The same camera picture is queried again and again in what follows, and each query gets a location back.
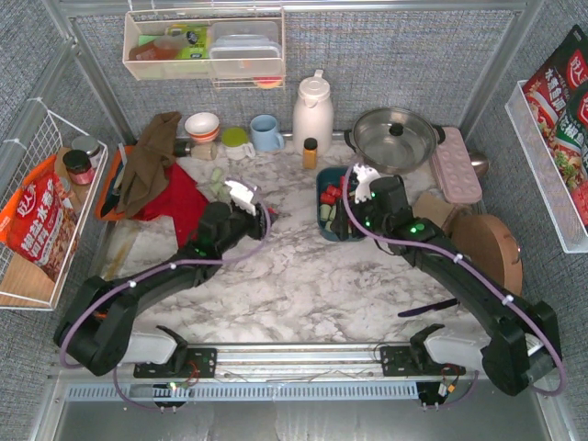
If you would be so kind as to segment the red capsule top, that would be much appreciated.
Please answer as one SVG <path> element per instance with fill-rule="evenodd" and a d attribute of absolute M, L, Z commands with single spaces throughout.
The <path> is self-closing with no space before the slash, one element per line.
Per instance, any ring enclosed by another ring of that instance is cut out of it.
<path fill-rule="evenodd" d="M 341 190 L 339 187 L 335 187 L 335 186 L 333 186 L 333 185 L 329 185 L 329 186 L 327 187 L 327 189 L 326 189 L 326 192 L 327 192 L 328 194 L 331 194 L 331 195 L 333 195 L 333 196 L 336 196 L 336 195 L 341 195 L 341 194 L 342 194 L 342 190 Z"/>

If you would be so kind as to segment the red cloth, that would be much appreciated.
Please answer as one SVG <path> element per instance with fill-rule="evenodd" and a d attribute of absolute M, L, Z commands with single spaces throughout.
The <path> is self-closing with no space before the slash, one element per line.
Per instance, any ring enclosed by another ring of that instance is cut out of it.
<path fill-rule="evenodd" d="M 136 215 L 137 221 L 152 221 L 161 216 L 170 217 L 175 228 L 179 247 L 195 236 L 195 230 L 209 200 L 197 189 L 197 182 L 178 164 L 165 170 L 169 179 L 167 188 L 147 203 Z"/>

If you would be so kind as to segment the teal storage basket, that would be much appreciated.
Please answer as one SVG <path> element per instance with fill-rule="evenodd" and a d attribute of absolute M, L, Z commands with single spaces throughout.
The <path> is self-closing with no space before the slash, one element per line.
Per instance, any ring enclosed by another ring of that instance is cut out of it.
<path fill-rule="evenodd" d="M 332 231 L 332 222 L 337 215 L 337 195 L 345 177 L 344 166 L 332 166 L 322 169 L 316 176 L 316 219 L 320 235 L 330 242 L 341 242 Z"/>

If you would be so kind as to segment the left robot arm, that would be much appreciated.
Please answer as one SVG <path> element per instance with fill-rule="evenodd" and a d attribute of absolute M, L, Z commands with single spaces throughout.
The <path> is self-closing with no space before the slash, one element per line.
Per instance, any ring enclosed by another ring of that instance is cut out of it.
<path fill-rule="evenodd" d="M 222 266 L 263 248 L 277 214 L 259 202 L 254 213 L 232 202 L 212 202 L 187 242 L 170 258 L 133 276 L 88 278 L 77 290 L 53 336 L 64 368 L 103 376 L 129 353 L 138 315 L 181 290 L 196 288 Z"/>

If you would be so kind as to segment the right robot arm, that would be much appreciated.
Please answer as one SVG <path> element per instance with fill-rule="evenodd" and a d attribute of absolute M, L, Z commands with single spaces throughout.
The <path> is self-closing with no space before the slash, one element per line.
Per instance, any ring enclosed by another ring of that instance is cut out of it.
<path fill-rule="evenodd" d="M 385 243 L 391 253 L 446 288 L 489 336 L 481 349 L 482 368 L 502 392 L 515 396 L 533 388 L 552 370 L 560 383 L 543 390 L 555 397 L 568 383 L 562 362 L 557 314 L 545 301 L 535 304 L 491 281 L 431 220 L 417 218 L 398 175 L 382 176 L 355 164 L 345 170 L 344 226 Z"/>

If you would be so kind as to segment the red capsule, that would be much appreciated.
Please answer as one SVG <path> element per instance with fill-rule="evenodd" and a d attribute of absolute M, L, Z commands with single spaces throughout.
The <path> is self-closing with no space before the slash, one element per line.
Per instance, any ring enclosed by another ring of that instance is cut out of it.
<path fill-rule="evenodd" d="M 326 189 L 326 192 L 327 192 L 328 194 L 331 194 L 331 195 L 333 195 L 333 196 L 336 196 L 336 195 L 341 195 L 341 194 L 342 194 L 342 190 L 341 190 L 339 187 L 335 187 L 335 186 L 333 186 L 333 185 L 329 185 L 329 186 L 327 187 L 327 189 Z"/>
<path fill-rule="evenodd" d="M 335 197 L 327 193 L 321 193 L 320 202 L 322 204 L 333 205 L 335 203 Z"/>

